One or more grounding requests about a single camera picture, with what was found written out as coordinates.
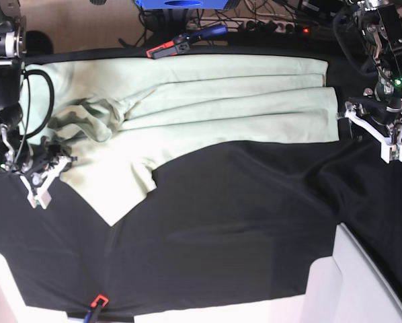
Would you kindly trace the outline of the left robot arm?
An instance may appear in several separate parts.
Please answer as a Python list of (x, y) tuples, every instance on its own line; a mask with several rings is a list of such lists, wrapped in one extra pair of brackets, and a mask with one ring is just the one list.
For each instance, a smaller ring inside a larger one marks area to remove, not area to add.
[[(347, 23), (356, 29), (368, 59), (356, 62), (340, 34)], [(333, 33), (348, 62), (376, 86), (350, 97), (337, 115), (363, 128), (380, 143), (380, 158), (402, 162), (402, 18), (390, 1), (346, 1), (335, 15)]]

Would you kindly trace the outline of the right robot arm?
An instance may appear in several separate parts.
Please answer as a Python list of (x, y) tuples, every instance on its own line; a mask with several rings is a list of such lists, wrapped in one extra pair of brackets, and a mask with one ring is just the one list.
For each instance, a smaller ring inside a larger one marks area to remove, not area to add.
[[(25, 70), (26, 19), (19, 1), (0, 1), (0, 175), (17, 176), (28, 190), (27, 200), (33, 208), (46, 209), (51, 201), (48, 192), (55, 178), (75, 161), (60, 145), (46, 137), (40, 144), (28, 139), (45, 128), (54, 106), (51, 78), (41, 70)], [(38, 75), (49, 88), (49, 103), (44, 120), (28, 132), (30, 114), (19, 104), (23, 84)]]

